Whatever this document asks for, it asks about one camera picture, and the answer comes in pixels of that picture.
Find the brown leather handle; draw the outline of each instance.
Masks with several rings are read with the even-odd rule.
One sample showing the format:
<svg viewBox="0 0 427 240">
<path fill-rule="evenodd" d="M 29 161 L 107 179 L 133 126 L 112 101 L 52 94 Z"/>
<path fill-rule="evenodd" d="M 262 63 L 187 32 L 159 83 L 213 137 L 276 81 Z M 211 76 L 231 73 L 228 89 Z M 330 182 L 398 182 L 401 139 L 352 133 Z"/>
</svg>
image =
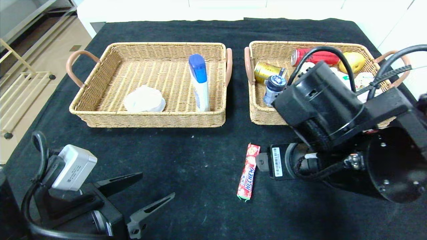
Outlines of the brown leather handle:
<svg viewBox="0 0 427 240">
<path fill-rule="evenodd" d="M 78 50 L 73 52 L 70 57 L 67 60 L 67 63 L 65 64 L 65 68 L 67 69 L 67 73 L 68 76 L 70 76 L 70 78 L 77 84 L 77 86 L 79 88 L 83 87 L 83 83 L 80 81 L 79 78 L 76 77 L 76 75 L 73 73 L 73 69 L 72 69 L 72 65 L 74 60 L 80 56 L 81 54 L 87 55 L 89 56 L 91 59 L 93 59 L 95 62 L 99 62 L 99 58 L 97 58 L 95 55 L 93 55 L 92 53 L 86 51 L 86 50 Z"/>
<path fill-rule="evenodd" d="M 389 55 L 395 54 L 396 52 L 397 52 L 396 50 L 386 52 L 385 54 L 383 54 L 380 57 L 378 57 L 377 59 L 375 59 L 375 62 L 378 63 L 378 62 L 384 60 Z M 401 59 L 405 65 L 411 64 L 409 61 L 409 58 L 406 55 L 402 56 Z M 409 75 L 409 71 L 404 72 L 403 75 L 399 79 L 397 79 L 394 83 L 392 83 L 392 87 L 398 87 L 403 82 L 403 80 L 405 80 L 408 77 L 408 75 Z"/>
<path fill-rule="evenodd" d="M 249 51 L 249 47 L 245 47 L 245 67 L 246 67 L 246 75 L 248 76 L 248 81 L 251 85 L 253 85 L 254 72 L 252 70 L 251 53 Z"/>
<path fill-rule="evenodd" d="M 225 57 L 227 58 L 227 69 L 225 70 L 225 87 L 231 80 L 231 71 L 233 70 L 233 51 L 231 48 L 226 49 Z"/>
</svg>

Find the red soda can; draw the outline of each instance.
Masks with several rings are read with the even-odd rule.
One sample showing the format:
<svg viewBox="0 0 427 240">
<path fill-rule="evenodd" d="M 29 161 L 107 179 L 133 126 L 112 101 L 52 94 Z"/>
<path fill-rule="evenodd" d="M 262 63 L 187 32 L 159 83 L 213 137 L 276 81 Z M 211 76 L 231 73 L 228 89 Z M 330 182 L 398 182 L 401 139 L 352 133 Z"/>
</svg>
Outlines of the red soda can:
<svg viewBox="0 0 427 240">
<path fill-rule="evenodd" d="M 302 57 L 310 51 L 311 48 L 298 48 L 294 49 L 291 56 L 291 65 L 296 66 L 301 61 Z M 314 64 L 325 61 L 328 65 L 335 65 L 339 62 L 339 57 L 333 53 L 326 52 L 326 51 L 320 51 L 313 53 L 307 61 L 312 62 Z"/>
</svg>

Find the blue-capped bottle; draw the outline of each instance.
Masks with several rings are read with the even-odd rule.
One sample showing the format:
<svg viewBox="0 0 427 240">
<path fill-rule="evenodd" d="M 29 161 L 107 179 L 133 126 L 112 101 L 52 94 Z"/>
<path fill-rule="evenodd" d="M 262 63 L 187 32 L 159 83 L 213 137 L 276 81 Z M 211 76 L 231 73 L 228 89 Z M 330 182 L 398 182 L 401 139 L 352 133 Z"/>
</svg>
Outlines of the blue-capped bottle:
<svg viewBox="0 0 427 240">
<path fill-rule="evenodd" d="M 190 64 L 191 83 L 196 96 L 197 111 L 210 111 L 205 60 L 201 55 L 193 54 L 188 58 L 188 63 Z"/>
<path fill-rule="evenodd" d="M 286 86 L 286 80 L 280 75 L 271 75 L 265 81 L 266 94 L 264 95 L 264 103 L 272 107 L 272 103 L 276 100 L 277 96 L 283 92 Z"/>
</svg>

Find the woven rattan basket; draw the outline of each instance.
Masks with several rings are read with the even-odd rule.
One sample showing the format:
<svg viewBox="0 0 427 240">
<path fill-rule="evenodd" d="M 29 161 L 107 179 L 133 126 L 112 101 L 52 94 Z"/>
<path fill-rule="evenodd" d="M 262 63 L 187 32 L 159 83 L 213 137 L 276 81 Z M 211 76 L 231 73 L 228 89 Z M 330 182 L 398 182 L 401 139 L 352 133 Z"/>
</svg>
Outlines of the woven rattan basket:
<svg viewBox="0 0 427 240">
<path fill-rule="evenodd" d="M 196 111 L 188 65 L 188 57 L 195 53 L 206 61 L 208 112 Z M 84 83 L 71 70 L 80 54 L 97 62 Z M 77 51 L 67 62 L 68 75 L 80 87 L 70 112 L 89 127 L 98 128 L 219 127 L 225 122 L 231 68 L 231 49 L 226 50 L 221 43 L 113 43 L 100 59 L 87 51 Z M 126 111 L 124 97 L 141 85 L 161 91 L 166 100 L 163 112 Z"/>
<path fill-rule="evenodd" d="M 313 48 L 317 46 L 331 46 L 340 49 L 342 52 L 358 52 L 366 58 L 366 63 L 360 72 L 371 72 L 374 75 L 380 66 L 375 62 L 366 47 L 360 44 L 348 43 L 324 43 L 324 42 L 293 42 L 293 41 L 253 41 L 249 47 L 245 48 L 246 74 L 249 80 L 249 111 L 251 121 L 259 125 L 287 125 L 279 113 L 264 104 L 263 97 L 266 87 L 257 83 L 254 78 L 254 66 L 259 61 L 272 64 L 274 66 L 285 67 L 288 72 L 286 79 L 289 79 L 295 69 L 291 63 L 292 51 L 296 48 Z M 381 89 L 386 91 L 390 88 L 390 81 L 381 83 Z M 386 120 L 379 124 L 379 127 L 386 127 L 393 119 Z"/>
</svg>

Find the white sticker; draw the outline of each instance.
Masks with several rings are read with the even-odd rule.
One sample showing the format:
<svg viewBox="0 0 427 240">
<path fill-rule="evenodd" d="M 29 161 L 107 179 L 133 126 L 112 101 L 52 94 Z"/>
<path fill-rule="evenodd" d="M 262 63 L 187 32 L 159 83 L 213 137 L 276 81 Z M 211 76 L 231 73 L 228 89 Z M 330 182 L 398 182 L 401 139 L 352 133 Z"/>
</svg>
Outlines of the white sticker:
<svg viewBox="0 0 427 240">
<path fill-rule="evenodd" d="M 282 159 L 280 158 L 280 149 L 278 147 L 272 148 L 273 154 L 273 166 L 274 166 L 274 176 L 282 177 Z"/>
<path fill-rule="evenodd" d="M 317 158 L 317 153 L 308 153 L 304 156 L 305 159 L 309 159 L 309 158 Z"/>
</svg>

